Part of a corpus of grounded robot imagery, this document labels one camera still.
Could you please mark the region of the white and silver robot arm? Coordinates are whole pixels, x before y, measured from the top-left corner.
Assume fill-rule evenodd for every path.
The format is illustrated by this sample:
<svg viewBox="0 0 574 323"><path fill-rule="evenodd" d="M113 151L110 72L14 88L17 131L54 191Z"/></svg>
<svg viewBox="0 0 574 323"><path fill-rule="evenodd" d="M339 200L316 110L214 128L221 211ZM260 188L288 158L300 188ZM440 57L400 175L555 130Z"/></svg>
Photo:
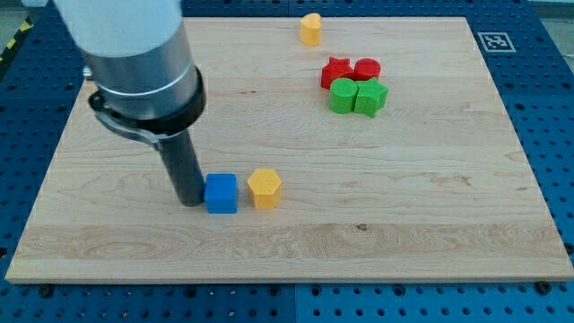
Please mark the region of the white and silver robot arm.
<svg viewBox="0 0 574 323"><path fill-rule="evenodd" d="M96 119L162 150L180 141L205 105L179 0L55 0L97 92Z"/></svg>

